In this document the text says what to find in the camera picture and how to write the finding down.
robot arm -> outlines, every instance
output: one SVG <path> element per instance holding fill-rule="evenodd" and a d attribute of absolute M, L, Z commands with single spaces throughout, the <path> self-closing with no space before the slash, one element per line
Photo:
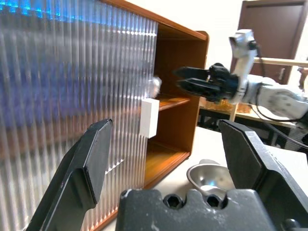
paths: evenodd
<path fill-rule="evenodd" d="M 257 43 L 251 30 L 239 30 L 230 43 L 237 64 L 231 74 L 223 65 L 214 64 L 209 70 L 182 67 L 175 74 L 182 77 L 178 85 L 208 101 L 228 99 L 230 103 L 263 106 L 274 115 L 300 120 L 308 125 L 308 101 L 303 92 L 273 79 L 249 75 L 257 55 Z"/>

frosted glass panel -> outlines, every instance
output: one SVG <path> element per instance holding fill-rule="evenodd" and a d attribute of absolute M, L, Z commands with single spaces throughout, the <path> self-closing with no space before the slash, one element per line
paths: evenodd
<path fill-rule="evenodd" d="M 63 155 L 112 118 L 102 196 L 83 230 L 143 186 L 141 99 L 154 72 L 157 23 L 92 0 L 0 0 L 0 230 L 27 227 Z"/>

white block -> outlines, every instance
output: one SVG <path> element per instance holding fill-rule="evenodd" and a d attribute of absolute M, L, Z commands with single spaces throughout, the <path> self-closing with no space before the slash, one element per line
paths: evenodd
<path fill-rule="evenodd" d="M 159 100 L 144 99 L 141 101 L 140 134 L 147 138 L 156 135 L 159 111 Z"/>

brown door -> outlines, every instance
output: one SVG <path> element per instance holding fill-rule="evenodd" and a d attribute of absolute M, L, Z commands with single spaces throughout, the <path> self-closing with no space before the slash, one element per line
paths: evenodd
<path fill-rule="evenodd" d="M 252 29 L 261 47 L 262 57 L 294 59 L 306 21 L 306 0 L 243 1 L 239 29 Z M 262 75 L 261 64 L 254 64 L 251 74 Z M 290 66 L 265 65 L 266 76 L 287 84 Z"/>

wooden shelf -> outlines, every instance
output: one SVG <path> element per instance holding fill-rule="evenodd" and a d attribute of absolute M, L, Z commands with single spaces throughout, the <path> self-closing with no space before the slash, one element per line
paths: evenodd
<path fill-rule="evenodd" d="M 144 187 L 147 189 L 153 187 L 188 156 L 189 152 L 149 141 L 145 162 Z"/>
<path fill-rule="evenodd" d="M 190 100 L 189 98 L 182 98 L 165 94 L 158 95 L 156 99 L 159 100 L 159 111 L 187 103 Z"/>

